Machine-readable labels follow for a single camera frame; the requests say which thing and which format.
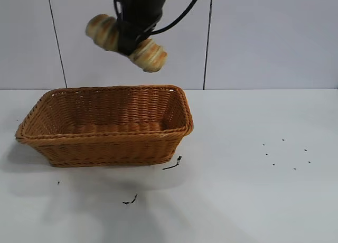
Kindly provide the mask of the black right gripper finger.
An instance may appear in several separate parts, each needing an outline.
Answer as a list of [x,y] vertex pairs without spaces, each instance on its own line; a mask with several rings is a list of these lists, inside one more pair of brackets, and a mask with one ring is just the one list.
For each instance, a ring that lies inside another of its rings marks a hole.
[[138,36],[137,40],[145,40],[149,38],[151,35],[158,34],[158,30],[155,30],[156,26],[158,24],[158,21],[155,21],[150,24],[138,24]]
[[131,55],[138,45],[138,38],[142,31],[136,25],[126,21],[118,21],[118,52]]

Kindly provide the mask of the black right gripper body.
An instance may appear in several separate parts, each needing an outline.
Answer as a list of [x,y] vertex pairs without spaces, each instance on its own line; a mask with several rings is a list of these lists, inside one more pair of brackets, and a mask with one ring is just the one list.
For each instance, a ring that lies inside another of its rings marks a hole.
[[163,15],[166,0],[114,0],[114,5],[120,4],[118,13],[123,21],[133,25],[154,25]]

